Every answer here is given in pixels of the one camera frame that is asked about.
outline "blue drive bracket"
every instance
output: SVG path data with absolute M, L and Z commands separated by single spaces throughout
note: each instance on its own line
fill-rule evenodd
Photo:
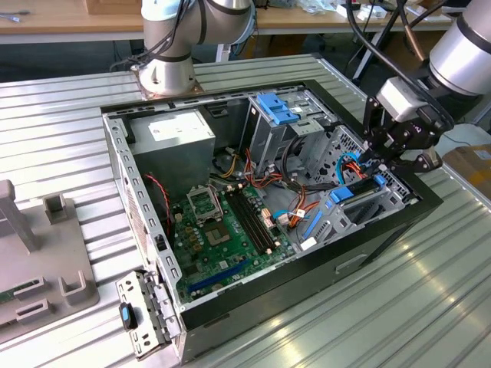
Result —
M 276 94 L 258 94 L 258 102 L 264 111 L 273 119 L 276 125 L 290 124 L 300 117 L 290 111 L 286 102 Z

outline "red wire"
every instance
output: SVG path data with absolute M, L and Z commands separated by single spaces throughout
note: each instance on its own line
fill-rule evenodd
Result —
M 169 210 L 169 199 L 167 198 L 167 192 L 163 188 L 162 184 L 159 183 L 157 179 L 155 179 L 153 176 L 149 174 L 145 174 L 145 177 L 148 179 L 152 180 L 157 186 L 160 188 L 160 191 L 163 194 L 163 199 L 166 201 L 166 207 L 167 207 L 167 234 L 170 233 L 170 210 Z
M 252 173 L 252 164 L 251 164 L 252 160 L 251 160 L 251 153 L 249 152 L 249 149 L 245 150 L 245 155 L 247 157 L 247 163 L 245 163 L 244 172 L 248 173 L 245 175 L 245 178 L 247 179 L 248 182 L 251 183 L 253 187 L 262 189 L 268 186 L 269 184 L 271 184 L 272 182 L 282 179 L 281 174 L 271 174 L 270 176 L 266 176 L 259 181 L 255 180 Z

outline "orange wire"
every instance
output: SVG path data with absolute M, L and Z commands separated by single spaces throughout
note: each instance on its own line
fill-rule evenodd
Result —
M 281 174 L 275 173 L 275 174 L 271 174 L 270 176 L 266 176 L 266 177 L 260 179 L 259 181 L 255 180 L 254 175 L 252 173 L 252 164 L 251 164 L 252 160 L 251 160 L 251 153 L 250 153 L 249 149 L 245 150 L 245 156 L 247 157 L 247 163 L 245 164 L 244 171 L 246 173 L 249 173 L 249 174 L 245 175 L 245 179 L 248 182 L 250 182 L 251 185 L 254 186 L 255 188 L 262 189 L 262 188 L 265 188 L 266 186 L 268 186 L 269 184 L 271 184 L 272 182 L 275 182 L 275 181 L 282 179 Z

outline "sticker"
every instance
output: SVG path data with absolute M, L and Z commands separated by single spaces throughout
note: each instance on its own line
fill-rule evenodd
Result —
M 171 140 L 180 136 L 192 136 L 203 131 L 206 132 L 203 122 L 192 111 L 150 123 L 148 129 L 150 129 L 156 142 Z
M 474 150 L 474 153 L 479 156 L 480 159 L 491 159 L 491 153 L 484 149 L 476 149 Z

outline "slotted metal surface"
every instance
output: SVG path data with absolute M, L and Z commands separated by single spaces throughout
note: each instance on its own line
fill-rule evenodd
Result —
M 204 64 L 196 75 L 205 90 L 315 79 L 363 116 L 364 95 L 307 55 Z M 172 350 L 133 359 L 117 310 L 114 281 L 140 255 L 97 107 L 140 99 L 132 74 L 0 84 L 0 97 L 0 179 L 16 185 L 20 208 L 53 192 L 74 199 L 101 295 L 1 345 L 0 366 L 172 366 Z M 186 366 L 489 366 L 491 214 L 442 169 L 423 180 L 445 203 L 386 254 Z

